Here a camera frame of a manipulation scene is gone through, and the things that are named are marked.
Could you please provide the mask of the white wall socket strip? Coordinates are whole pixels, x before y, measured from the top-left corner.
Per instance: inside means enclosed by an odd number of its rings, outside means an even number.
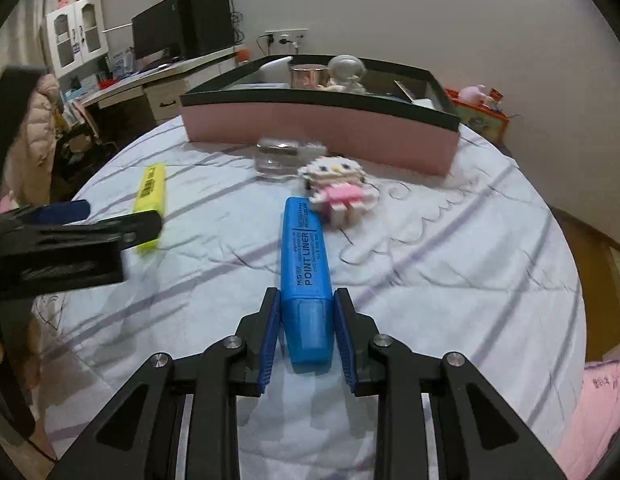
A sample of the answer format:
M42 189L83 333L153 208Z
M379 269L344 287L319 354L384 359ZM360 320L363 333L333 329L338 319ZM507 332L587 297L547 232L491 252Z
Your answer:
M268 40L268 45L273 46L299 46L302 40L308 35L308 28L289 28L267 30L264 36Z

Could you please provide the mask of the orange-cap water bottle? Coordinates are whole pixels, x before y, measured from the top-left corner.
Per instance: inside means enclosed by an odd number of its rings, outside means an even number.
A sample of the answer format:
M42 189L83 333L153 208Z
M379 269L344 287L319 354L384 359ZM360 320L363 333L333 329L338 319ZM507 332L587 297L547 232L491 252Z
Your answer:
M252 60L252 54L249 49L237 50L235 57L238 64L244 64Z

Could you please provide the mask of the white desk with drawers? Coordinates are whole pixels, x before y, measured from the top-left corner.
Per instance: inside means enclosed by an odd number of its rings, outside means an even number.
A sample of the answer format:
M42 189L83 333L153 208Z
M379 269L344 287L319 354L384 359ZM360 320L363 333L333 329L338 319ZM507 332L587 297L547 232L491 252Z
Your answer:
M236 67L236 56L244 44L205 54L199 58L157 67L115 82L80 100L84 107L100 110L134 99L145 98L154 121L162 124L180 114L180 97L186 92Z

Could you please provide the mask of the red toy crate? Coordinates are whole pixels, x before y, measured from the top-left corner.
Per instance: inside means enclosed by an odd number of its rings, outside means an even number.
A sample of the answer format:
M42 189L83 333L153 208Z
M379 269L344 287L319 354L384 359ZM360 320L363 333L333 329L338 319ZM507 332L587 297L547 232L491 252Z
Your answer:
M503 143L510 118L501 110L500 104L503 96L499 91L487 88L489 97L481 106L471 106L459 102L456 98L460 90L447 88L446 91L456 114L464 125L494 145Z

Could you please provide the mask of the pink plush toy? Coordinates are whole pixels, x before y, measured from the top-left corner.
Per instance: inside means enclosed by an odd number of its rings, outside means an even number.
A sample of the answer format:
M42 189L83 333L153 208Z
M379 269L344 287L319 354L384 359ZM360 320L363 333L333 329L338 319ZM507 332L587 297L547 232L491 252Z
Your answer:
M486 102L489 95L484 84L475 84L461 89L456 98L459 102L471 106L481 106Z

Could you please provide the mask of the rose gold cup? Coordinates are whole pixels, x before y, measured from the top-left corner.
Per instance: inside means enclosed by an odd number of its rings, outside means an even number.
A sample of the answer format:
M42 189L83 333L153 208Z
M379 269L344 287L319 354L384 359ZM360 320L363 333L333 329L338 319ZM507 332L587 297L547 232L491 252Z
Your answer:
M330 73L322 64L296 64L290 66L290 84L294 89L319 89L326 85Z

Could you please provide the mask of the silver white astronaut figure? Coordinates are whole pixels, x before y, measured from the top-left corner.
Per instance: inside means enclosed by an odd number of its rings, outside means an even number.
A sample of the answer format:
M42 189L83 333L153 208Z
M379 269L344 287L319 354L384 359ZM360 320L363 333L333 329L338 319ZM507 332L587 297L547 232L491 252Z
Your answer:
M366 74L366 68L360 58L350 54L336 55L327 64L330 74L325 90L365 94L366 90L361 80Z

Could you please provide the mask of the clear plastic package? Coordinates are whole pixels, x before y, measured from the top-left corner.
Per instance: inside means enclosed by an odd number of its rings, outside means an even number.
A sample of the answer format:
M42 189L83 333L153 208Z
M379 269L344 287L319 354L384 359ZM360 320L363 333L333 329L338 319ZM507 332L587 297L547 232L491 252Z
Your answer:
M261 138L256 144L254 166L267 177L297 177L298 169L327 154L319 142Z

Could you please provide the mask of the black computer monitor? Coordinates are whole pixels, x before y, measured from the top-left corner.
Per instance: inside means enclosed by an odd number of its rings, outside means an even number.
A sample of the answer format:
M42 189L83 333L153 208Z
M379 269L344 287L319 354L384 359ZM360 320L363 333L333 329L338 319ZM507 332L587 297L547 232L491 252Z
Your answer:
M139 72L186 58L179 0L162 0L131 21L135 63Z

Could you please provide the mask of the white glass-door cabinet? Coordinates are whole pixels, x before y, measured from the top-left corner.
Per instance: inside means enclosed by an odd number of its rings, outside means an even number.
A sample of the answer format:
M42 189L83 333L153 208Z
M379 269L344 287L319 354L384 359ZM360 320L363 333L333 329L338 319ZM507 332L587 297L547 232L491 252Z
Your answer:
M45 33L57 78L108 53L101 0L78 0L49 13Z

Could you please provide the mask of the pink box with black rim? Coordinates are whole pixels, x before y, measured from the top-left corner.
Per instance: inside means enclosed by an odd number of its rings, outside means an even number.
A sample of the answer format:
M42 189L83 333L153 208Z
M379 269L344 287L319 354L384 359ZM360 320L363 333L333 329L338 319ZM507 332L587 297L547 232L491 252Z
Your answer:
M330 151L442 177L460 140L460 118L428 70L367 58L365 94L263 84L259 67L284 55L244 63L186 92L181 117L193 142L256 143L261 138L316 141ZM292 55L296 64L327 65L325 54ZM403 82L434 110L413 105Z

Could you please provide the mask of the blue highlighter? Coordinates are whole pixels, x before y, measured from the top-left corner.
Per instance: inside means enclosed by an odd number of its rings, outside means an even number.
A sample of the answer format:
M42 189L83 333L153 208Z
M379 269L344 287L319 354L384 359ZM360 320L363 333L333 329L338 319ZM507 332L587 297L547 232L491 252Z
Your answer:
M319 215L303 197L285 202L281 240L281 309L294 367L324 367L334 346L333 287Z

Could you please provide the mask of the yellow highlighter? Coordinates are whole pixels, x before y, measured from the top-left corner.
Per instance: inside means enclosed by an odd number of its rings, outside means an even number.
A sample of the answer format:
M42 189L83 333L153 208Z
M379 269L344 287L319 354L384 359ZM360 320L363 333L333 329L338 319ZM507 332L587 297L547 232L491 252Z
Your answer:
M164 218L166 208L166 165L158 162L144 169L144 174L136 193L133 211L156 211Z

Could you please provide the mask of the pink bedding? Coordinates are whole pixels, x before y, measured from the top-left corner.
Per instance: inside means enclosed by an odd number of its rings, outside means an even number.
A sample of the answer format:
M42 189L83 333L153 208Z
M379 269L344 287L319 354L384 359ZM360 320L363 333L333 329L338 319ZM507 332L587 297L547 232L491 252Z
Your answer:
M555 460L567 479L585 479L620 429L620 359L589 364Z

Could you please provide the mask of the pink block cat toy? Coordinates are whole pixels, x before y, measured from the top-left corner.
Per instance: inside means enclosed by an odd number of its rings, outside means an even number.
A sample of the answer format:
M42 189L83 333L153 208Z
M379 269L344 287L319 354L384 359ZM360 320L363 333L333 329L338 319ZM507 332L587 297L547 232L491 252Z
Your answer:
M357 223L380 200L378 189L354 159L321 156L297 170L311 209L332 229Z

